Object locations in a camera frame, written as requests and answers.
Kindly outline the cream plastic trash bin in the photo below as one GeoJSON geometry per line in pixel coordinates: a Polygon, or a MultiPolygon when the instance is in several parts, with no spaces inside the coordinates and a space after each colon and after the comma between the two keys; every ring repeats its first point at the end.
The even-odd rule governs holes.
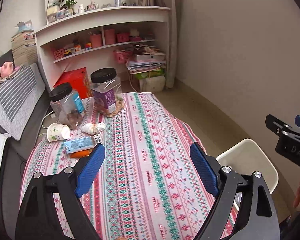
{"type": "Polygon", "coordinates": [[[243,139],[216,157],[221,166],[228,166],[237,173],[251,175],[261,172],[272,194],[279,182],[279,175],[267,155],[252,139],[243,139]]]}

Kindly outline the grey sofa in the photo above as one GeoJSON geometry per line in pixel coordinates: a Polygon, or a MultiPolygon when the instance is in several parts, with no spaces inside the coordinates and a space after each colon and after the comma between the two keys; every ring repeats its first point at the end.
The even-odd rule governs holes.
{"type": "MultiPolygon", "coordinates": [[[[0,58],[14,63],[9,51],[0,58]]],[[[25,164],[49,107],[45,83],[36,63],[13,65],[0,80],[0,231],[14,235],[25,164]]]]}

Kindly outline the light blue toothpaste box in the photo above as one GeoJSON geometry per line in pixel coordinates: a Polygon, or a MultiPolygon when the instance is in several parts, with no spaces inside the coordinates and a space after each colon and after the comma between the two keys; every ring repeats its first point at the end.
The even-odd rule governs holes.
{"type": "Polygon", "coordinates": [[[96,134],[90,137],[65,141],[64,147],[65,147],[66,154],[72,154],[72,153],[92,149],[97,144],[103,144],[103,139],[100,134],[96,134]]]}

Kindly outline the orange peel under box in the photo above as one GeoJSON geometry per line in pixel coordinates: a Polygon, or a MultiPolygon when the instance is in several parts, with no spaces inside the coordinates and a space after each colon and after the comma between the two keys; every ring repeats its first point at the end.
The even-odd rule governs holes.
{"type": "Polygon", "coordinates": [[[70,158],[83,158],[83,157],[89,156],[91,152],[92,152],[92,149],[88,149],[88,150],[71,153],[71,154],[69,154],[69,156],[70,156],[70,158]]]}

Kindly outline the crumpled tissue near jars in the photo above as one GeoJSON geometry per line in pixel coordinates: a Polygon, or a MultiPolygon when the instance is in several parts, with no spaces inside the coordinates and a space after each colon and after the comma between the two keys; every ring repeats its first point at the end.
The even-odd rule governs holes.
{"type": "Polygon", "coordinates": [[[103,122],[98,122],[95,124],[89,123],[82,126],[82,132],[89,135],[96,135],[104,131],[106,124],[103,122]]]}

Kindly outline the clear jar blue label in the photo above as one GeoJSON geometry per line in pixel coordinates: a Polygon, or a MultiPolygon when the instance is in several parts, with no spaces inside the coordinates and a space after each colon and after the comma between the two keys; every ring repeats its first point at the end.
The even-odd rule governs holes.
{"type": "Polygon", "coordinates": [[[86,111],[77,90],[68,82],[55,87],[49,93],[50,105],[61,124],[76,130],[83,122],[86,111]]]}

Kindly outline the red gift box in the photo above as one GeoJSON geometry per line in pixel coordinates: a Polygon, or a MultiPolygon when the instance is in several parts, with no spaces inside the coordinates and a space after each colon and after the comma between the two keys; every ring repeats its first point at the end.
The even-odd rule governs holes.
{"type": "Polygon", "coordinates": [[[58,85],[67,82],[70,83],[73,89],[78,91],[81,99],[93,96],[85,67],[64,72],[53,87],[56,88],[58,85]]]}

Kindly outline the white woven bag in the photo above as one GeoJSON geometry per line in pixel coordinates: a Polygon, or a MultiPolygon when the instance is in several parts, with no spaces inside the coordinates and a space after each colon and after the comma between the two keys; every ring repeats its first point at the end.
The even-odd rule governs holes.
{"type": "Polygon", "coordinates": [[[166,83],[164,76],[147,77],[139,80],[141,92],[158,93],[161,92],[166,83]]]}

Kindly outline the green tissue box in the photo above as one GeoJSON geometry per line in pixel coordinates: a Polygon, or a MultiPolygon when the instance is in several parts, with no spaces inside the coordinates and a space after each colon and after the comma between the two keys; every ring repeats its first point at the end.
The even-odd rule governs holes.
{"type": "Polygon", "coordinates": [[[138,80],[146,79],[148,77],[162,76],[162,75],[165,75],[164,68],[158,68],[158,69],[147,71],[147,72],[133,74],[133,76],[138,80]]]}

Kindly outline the pink pig plush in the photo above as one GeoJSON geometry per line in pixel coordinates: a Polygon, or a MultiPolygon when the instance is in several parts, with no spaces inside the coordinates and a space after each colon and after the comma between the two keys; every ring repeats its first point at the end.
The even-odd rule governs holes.
{"type": "Polygon", "coordinates": [[[0,69],[0,75],[2,78],[5,78],[9,75],[11,75],[14,71],[14,65],[12,61],[5,62],[1,69],[0,69]]]}

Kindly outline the stack of books beside sofa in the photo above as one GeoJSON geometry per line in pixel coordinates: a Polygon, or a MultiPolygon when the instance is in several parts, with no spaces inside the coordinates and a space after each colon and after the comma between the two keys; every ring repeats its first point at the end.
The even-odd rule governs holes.
{"type": "Polygon", "coordinates": [[[38,62],[36,35],[33,31],[23,31],[11,39],[14,64],[29,66],[38,62]]]}

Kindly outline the pink basket on floor stack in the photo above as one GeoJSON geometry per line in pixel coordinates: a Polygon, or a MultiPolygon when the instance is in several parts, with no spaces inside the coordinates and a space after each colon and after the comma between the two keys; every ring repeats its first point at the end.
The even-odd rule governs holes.
{"type": "Polygon", "coordinates": [[[125,64],[133,55],[131,50],[115,50],[113,51],[117,63],[125,64]]]}

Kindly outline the white bookshelf unit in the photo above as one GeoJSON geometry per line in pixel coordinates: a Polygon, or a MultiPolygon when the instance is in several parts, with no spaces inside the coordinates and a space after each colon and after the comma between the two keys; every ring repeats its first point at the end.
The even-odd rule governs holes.
{"type": "Polygon", "coordinates": [[[85,67],[88,73],[113,67],[122,79],[124,64],[113,51],[143,44],[166,53],[170,8],[156,0],[44,0],[46,22],[36,31],[39,63],[47,89],[53,89],[64,72],[85,67]],[[106,45],[104,31],[129,33],[129,41],[106,45]],[[103,46],[92,48],[90,35],[102,34],[103,46]]]}

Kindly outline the beige curtain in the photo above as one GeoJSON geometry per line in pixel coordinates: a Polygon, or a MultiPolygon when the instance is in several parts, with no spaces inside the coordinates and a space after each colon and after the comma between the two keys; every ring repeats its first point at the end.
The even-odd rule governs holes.
{"type": "Polygon", "coordinates": [[[178,24],[177,24],[177,0],[156,0],[157,5],[164,5],[170,8],[168,20],[168,66],[166,72],[166,88],[174,86],[177,71],[177,50],[178,50],[178,24]]]}

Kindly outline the pink cylindrical container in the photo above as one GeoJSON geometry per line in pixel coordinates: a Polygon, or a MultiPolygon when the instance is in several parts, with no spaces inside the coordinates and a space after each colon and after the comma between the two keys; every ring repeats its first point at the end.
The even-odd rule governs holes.
{"type": "Polygon", "coordinates": [[[99,48],[103,46],[102,34],[90,35],[90,43],[92,48],[99,48]]]}

